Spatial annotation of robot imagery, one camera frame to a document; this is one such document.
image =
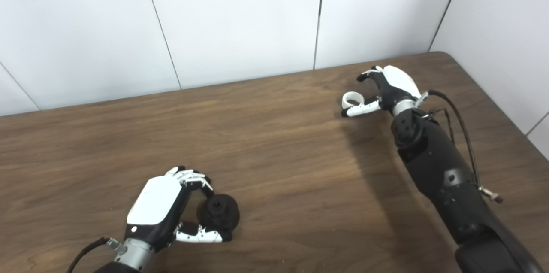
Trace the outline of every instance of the black cable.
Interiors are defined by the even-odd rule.
[[[106,244],[106,242],[108,242],[108,241],[109,241],[108,238],[102,237],[102,238],[90,243],[90,245],[84,247],[84,249],[80,252],[80,254],[78,254],[76,256],[76,258],[70,264],[69,268],[67,269],[67,273],[72,273],[72,271],[74,270],[74,267],[76,267],[76,264],[78,263],[78,261],[80,261],[80,259],[82,257],[84,257],[85,254],[89,253],[92,249],[94,249],[96,247],[99,247],[101,245]]]
[[[463,122],[463,118],[461,117],[461,114],[459,114],[459,111],[457,110],[457,107],[455,106],[455,104],[453,104],[453,102],[445,94],[439,91],[435,91],[434,89],[430,89],[428,93],[429,95],[441,97],[449,104],[450,107],[452,107],[452,110],[455,113],[457,120],[459,121],[459,125],[461,126],[461,130],[463,131],[463,136],[465,136],[465,142],[467,143],[467,149],[469,150],[469,157],[471,158],[471,167],[473,168],[473,175],[475,176],[475,181],[477,182],[477,185],[480,186],[480,179],[477,171],[477,161],[475,160],[473,145],[471,144],[471,139],[469,138],[469,132],[467,132],[467,128],[465,126],[465,123]]]
[[[448,110],[445,107],[443,107],[442,109],[433,109],[429,111],[429,115],[435,116],[441,111],[444,111],[444,115],[446,116],[446,121],[448,122],[449,138],[452,140],[452,143],[455,144],[455,138],[453,136],[452,120],[449,118]]]
[[[453,136],[453,128],[452,128],[452,120],[449,118],[449,113],[446,108],[443,108],[444,115],[446,116],[446,120],[448,121],[448,130],[449,130],[449,138],[452,140],[452,143],[455,144],[455,138]]]

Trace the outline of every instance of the white ring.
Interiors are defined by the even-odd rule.
[[[341,99],[341,107],[343,107],[343,109],[347,109],[348,107],[356,106],[353,103],[349,103],[350,100],[361,104],[364,103],[364,96],[355,91],[348,91]]]

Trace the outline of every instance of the black foam object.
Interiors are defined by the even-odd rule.
[[[200,207],[198,221],[207,228],[229,232],[234,230],[240,221],[237,201],[227,194],[208,197]]]

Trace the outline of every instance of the robotic hand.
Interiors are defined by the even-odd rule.
[[[377,110],[392,114],[391,130],[398,155],[416,187],[434,204],[459,245],[455,259],[461,270],[464,273],[543,273],[534,257],[482,199],[484,195],[502,202],[498,194],[480,185],[471,141],[453,102],[439,91],[420,94],[413,79],[394,66],[374,66],[359,75],[357,81],[368,78],[376,83],[379,95],[366,101],[359,93],[346,93],[341,102],[341,115],[351,117]],[[429,95],[443,98],[455,112],[469,148],[473,171],[455,147],[453,137],[449,138],[434,119],[437,111],[420,109]]]
[[[180,222],[190,194],[201,189],[207,199],[200,208],[199,224]],[[147,181],[128,216],[124,243],[102,238],[73,261],[94,247],[107,244],[116,251],[114,260],[96,273],[142,273],[154,254],[170,247],[173,241],[217,243],[232,240],[231,231],[239,222],[238,205],[229,195],[214,194],[206,175],[184,166],[172,168],[163,176]]]

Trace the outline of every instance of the wood grain table surface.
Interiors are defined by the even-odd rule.
[[[343,93],[375,93],[355,81],[373,64],[453,99],[483,185],[504,197],[490,206],[549,270],[549,163],[451,57],[432,52],[1,117],[0,272],[64,272],[91,241],[122,238],[147,179],[176,165],[235,197],[241,222],[233,242],[174,243],[148,272],[459,272],[455,244],[396,154],[390,114],[340,117]],[[441,105],[431,97],[424,109]],[[193,194],[183,220],[203,200]],[[75,273],[113,257],[98,248]]]

